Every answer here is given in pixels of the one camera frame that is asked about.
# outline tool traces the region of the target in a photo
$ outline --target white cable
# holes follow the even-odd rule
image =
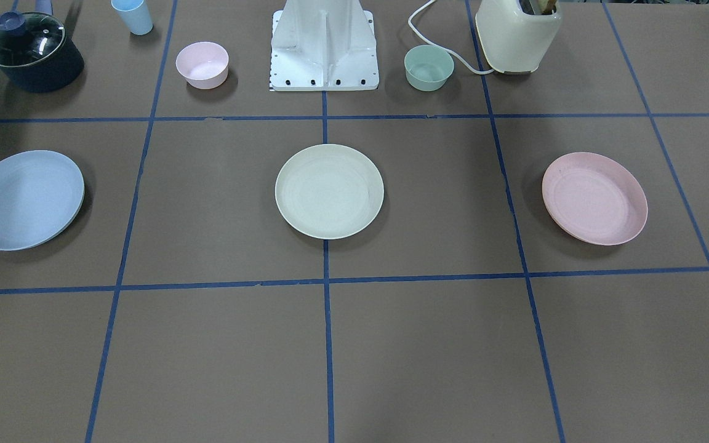
[[[428,6],[430,6],[431,3],[434,3],[434,2],[436,2],[436,0],[428,0],[428,3],[426,3],[425,5],[423,5],[423,6],[421,6],[420,8],[418,8],[415,12],[412,12],[412,15],[409,16],[409,19],[408,19],[408,20],[406,20],[406,23],[409,25],[410,29],[412,29],[412,31],[414,31],[414,33],[417,34],[417,36],[420,37],[420,39],[423,40],[424,42],[428,43],[428,44],[431,45],[431,46],[444,49],[445,51],[447,51],[448,54],[450,54],[450,55],[456,57],[456,58],[457,58],[460,62],[462,62],[467,68],[469,68],[469,70],[472,71],[473,74],[478,74],[478,75],[484,76],[484,75],[486,75],[486,74],[493,73],[494,70],[487,70],[487,71],[478,71],[478,70],[476,70],[476,68],[473,68],[472,66],[470,66],[470,64],[467,63],[467,60],[464,60],[464,58],[462,58],[462,56],[456,54],[453,50],[449,50],[448,48],[441,47],[440,45],[436,44],[435,42],[431,42],[431,40],[426,39],[426,37],[423,36],[423,34],[421,34],[420,31],[417,31],[417,28],[414,27],[414,25],[412,25],[412,19],[414,19],[414,17],[417,16],[417,14],[419,14],[423,9],[428,8]]]

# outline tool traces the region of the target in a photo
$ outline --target light blue cup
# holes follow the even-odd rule
[[[453,73],[453,58],[444,49],[431,45],[414,47],[404,57],[406,80],[415,89],[437,90]]]
[[[152,16],[144,0],[111,0],[111,6],[131,33],[143,36],[152,31]]]

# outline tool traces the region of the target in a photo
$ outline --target plate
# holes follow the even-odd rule
[[[385,184],[368,157],[348,146],[318,144],[290,159],[275,181],[275,201],[288,224],[320,239],[354,235],[382,208]]]
[[[647,222],[639,182],[618,162],[591,152],[566,154],[549,165],[543,202],[563,230],[592,244],[623,244]]]
[[[26,151],[0,162],[0,250],[47,242],[76,218],[84,177],[53,151]]]

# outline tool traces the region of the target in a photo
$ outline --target pink plate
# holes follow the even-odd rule
[[[543,202],[561,228],[592,244],[623,244],[647,222],[639,182],[618,162],[591,152],[565,154],[549,165]]]

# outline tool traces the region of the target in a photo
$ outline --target mint green bowl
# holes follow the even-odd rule
[[[406,80],[415,89],[437,90],[453,73],[453,58],[444,49],[431,45],[414,47],[404,57]]]

